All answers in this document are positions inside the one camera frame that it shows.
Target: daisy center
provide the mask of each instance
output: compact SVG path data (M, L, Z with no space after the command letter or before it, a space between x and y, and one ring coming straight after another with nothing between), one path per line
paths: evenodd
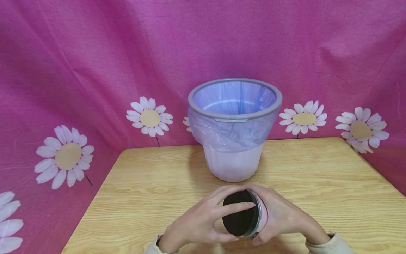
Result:
M63 145L55 155L55 164L63 170L72 169L79 161L82 149L76 143Z
M161 122L159 114L155 110L146 109L141 113L140 121L148 127L154 127Z
M365 141L372 137L372 130L364 121L356 120L350 127L351 135L359 141Z
M293 117L293 122L299 125L309 125L316 122L316 116L311 113L300 113Z

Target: beige sleeve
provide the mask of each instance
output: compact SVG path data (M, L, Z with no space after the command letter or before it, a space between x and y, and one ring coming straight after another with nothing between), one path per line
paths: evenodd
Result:
M325 244L313 245L306 242L306 247L310 250L309 254L354 254L338 234L330 233L328 235L331 240Z
M306 247L310 250L309 254L354 254L350 247L348 247L348 245L338 234L330 233L328 235L330 236L331 240L325 244L313 245L306 242ZM158 235L155 238L144 254L168 254L163 253L157 246L157 241L160 237L161 236Z
M159 248L158 245L156 244L158 239L161 238L161 235L158 235L155 240L151 243L151 245L145 250L144 254L168 254L168 253L163 253Z

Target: wooden tabletop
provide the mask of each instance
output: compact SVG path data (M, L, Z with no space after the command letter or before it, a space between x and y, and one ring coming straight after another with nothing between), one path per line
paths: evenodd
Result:
M406 199L340 138L267 141L245 182L272 187L339 232L356 254L406 253ZM199 145L125 150L67 243L67 253L142 254L154 237L218 186ZM224 230L221 220L216 226ZM307 254L288 234L254 247L190 244L191 254Z

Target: white daisy petal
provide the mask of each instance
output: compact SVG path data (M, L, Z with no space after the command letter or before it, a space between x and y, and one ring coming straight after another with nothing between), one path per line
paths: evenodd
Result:
M79 134L78 130L76 130L76 128L72 128L71 132L72 132L72 142L77 144L79 142L80 134Z
M69 187L72 187L76 182L76 174L73 169L68 170L68 176L66 177L66 183Z
M313 107L313 101L308 101L305 105L304 105L304 112L305 113L310 113L311 108Z
M155 137L155 128L154 127L150 127L149 128L149 131L148 131L148 134L151 136L151 137Z
M87 144L87 137L83 134L79 136L78 145L80 147L85 146Z
M14 198L15 194L12 191L6 191L0 194L0 206L7 204Z
M144 127L141 129L141 133L142 133L142 134L147 135L148 132L149 132L149 127L148 127L148 126L144 126Z
M319 101L316 100L316 102L313 104L313 107L310 109L310 113L311 114L316 113L318 107L319 107Z
M355 116L358 120L362 120L364 117L364 110L361 107L355 108Z
M82 154L91 154L93 151L95 150L95 147L92 145L87 145L85 147L82 148Z
M321 105L320 107L319 107L319 109L316 111L316 113L314 113L314 115L317 117L317 116L319 116L319 115L321 115L322 113L323 113L323 110L324 110L324 105Z
M82 181L84 178L84 172L79 166L73 167L73 171L75 172L76 179L78 181Z
M132 122L134 122L134 123L140 121L140 118L137 117L137 116L134 116L134 115L126 115L125 117L126 117L128 120L130 120L130 121L132 121Z
M296 125L296 127L292 131L292 134L293 135L299 134L301 128L302 128L302 126L300 124Z
M362 120L364 122L368 121L369 117L371 116L371 110L370 109L364 109L364 116L362 117Z
M132 116L135 116L135 117L138 117L138 118L141 117L140 113L138 113L137 111L133 111L133 110L127 110L127 115L132 115Z
M148 100L145 96L140 97L140 104L143 107L143 110L148 109Z
M155 109L156 107L156 103L155 100L153 98L148 100L148 109Z
M10 219L0 223L0 245L1 238L9 237L19 231L24 225L22 219Z
M165 124L172 124L173 121L169 120L169 119L165 119L165 118L161 118L161 122L165 123Z
M373 148L378 148L378 147L379 147L379 143L380 143L380 140L379 140L379 138L377 138L377 137L372 136L372 137L369 139L369 145L372 146Z
M71 131L65 126L62 125L63 135L65 136L66 143L72 142L72 133Z
M356 117L353 113L350 112L344 112L341 114L342 116L346 117L346 118L350 118L353 122L356 121Z
M155 133L162 136L164 134L164 131L157 125L155 126Z
M362 147L360 141L355 141L352 143L352 147L355 149L355 151L359 152L360 154L366 154L367 151Z
M306 134L308 130L309 130L309 128L307 127L307 125L303 125L303 126L300 128L300 131L301 131L303 134Z
M327 113L323 113L317 117L317 121L323 121L327 119Z
M368 141L362 141L361 142L361 146L362 146L362 148L365 150L365 151L367 151L367 152L370 152L370 153L374 153L370 148L369 148L369 146L368 146Z
M373 130L372 135L377 137L379 140L386 140L389 138L389 133L384 130Z
M317 120L314 124L315 124L316 126L321 127L321 126L326 125L326 121L319 121L319 120Z
M379 122L374 122L373 124L370 124L369 127L372 130L383 130L386 127L386 122L385 121L379 121Z
M85 155L82 155L81 159L86 161L87 163L90 163L93 160L93 155L92 154L85 154Z
M55 165L54 159L45 159L43 161L40 161L38 164L35 165L34 172L42 173L42 172L44 172L45 169L47 169L51 165Z
M380 120L382 120L382 117L378 113L375 113L369 118L367 125L379 122Z
M335 118L337 122L343 123L343 124L352 124L352 120L350 118L344 117L344 116L337 116Z
M169 114L169 113L162 113L159 116L161 117L161 119L162 118L164 118L164 119L172 119L173 118L173 116L171 114Z
M349 124L339 124L335 127L337 130L350 130Z
M341 137L343 137L345 139L349 139L352 137L352 134L348 131L343 131L343 132L341 132Z
M309 130L312 130L312 131L317 131L317 129L318 129L317 126L314 124L308 125L308 128L309 128Z
M56 150L49 146L41 146L36 153L43 158L52 158L56 155Z
M296 111L293 110L293 109L285 109L284 112L287 113L287 114L296 115Z
M61 144L60 144L59 140L54 137L47 137L44 140L44 144L46 146L52 147L56 151L58 151L61 148Z
M144 127L144 124L141 123L141 122L139 122L139 123L132 123L132 127L134 127L134 128L142 128L142 127Z
M156 113L158 113L158 114L160 114L160 113L164 113L164 112L165 112L165 110L166 110L166 107L165 107L165 106L163 106L163 105L161 105L161 106L157 106L157 107L155 108L155 111L156 111Z
M286 127L286 132L291 132L296 128L297 124L290 124Z
M23 239L20 237L0 238L0 253L10 253L21 246Z
M21 203L18 200L3 205L0 208L0 221L4 221L5 219L7 219L10 215L12 215L15 212L15 210L17 210L17 208L20 205L21 205Z
M137 111L140 114L144 111L143 107L138 102L131 102L130 105L135 111Z
M354 137L351 137L351 138L347 139L347 143L349 145L352 145L355 141L356 141L356 139Z
M66 179L66 171L60 170L54 177L54 180L52 181L52 189L56 190L57 188L59 188L63 184L65 179Z
M166 130L166 131L169 130L169 127L165 123L160 122L158 124L158 126L161 127L162 130Z
M65 135L63 134L62 127L58 126L54 129L56 136L58 137L59 141L64 145L66 144Z
M293 123L292 119L285 119L285 120L281 121L279 124L280 125L289 125L291 123Z
M87 163L85 160L80 159L78 161L78 166L82 169L82 170L88 170L90 168L90 164Z
M301 104L297 103L293 105L293 108L296 110L298 114L303 113L304 108Z
M57 165L51 165L47 169L45 169L44 172L42 172L39 176L37 176L36 180L37 183L45 183L58 173L58 166Z
M288 114L288 113L280 113L279 116L283 119L291 119L293 118L293 115Z

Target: jar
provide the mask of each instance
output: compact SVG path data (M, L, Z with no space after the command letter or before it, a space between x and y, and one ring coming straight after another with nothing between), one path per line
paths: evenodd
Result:
M252 202L255 207L222 218L224 227L230 234L242 238L255 238L268 221L268 210L262 200L251 190L243 190L226 197L223 206Z

